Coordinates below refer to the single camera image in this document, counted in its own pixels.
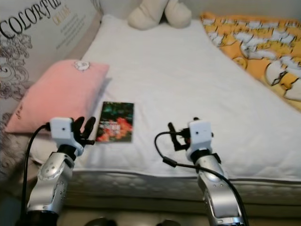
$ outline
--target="white mattress cover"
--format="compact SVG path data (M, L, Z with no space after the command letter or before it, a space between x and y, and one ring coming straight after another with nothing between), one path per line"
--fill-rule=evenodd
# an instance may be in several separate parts
M95 116L102 101L134 102L134 133L132 143L87 146L76 171L195 177L163 164L153 139L168 122L181 129L197 116L211 122L213 150L230 178L301 181L301 114L222 54L199 21L142 32L106 15L83 60L111 66ZM188 163L168 135L158 145ZM52 151L55 144L39 137L32 157L43 162Z

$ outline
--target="bed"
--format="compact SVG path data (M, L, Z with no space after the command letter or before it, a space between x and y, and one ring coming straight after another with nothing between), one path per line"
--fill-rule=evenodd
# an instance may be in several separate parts
M76 160L67 205L204 211L194 170L163 164L153 144L170 121L181 129L199 117L211 122L213 150L250 215L300 216L300 112L228 59L199 20L182 30L160 24L141 32L105 15L82 60L111 66L94 116L103 101L135 103L133 141L87 147ZM158 145L188 163L169 136ZM43 163L54 150L39 137L32 158Z

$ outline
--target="book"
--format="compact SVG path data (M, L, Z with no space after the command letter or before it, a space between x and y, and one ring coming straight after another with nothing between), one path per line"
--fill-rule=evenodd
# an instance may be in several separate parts
M98 142L131 142L133 116L133 103L104 102L95 140Z

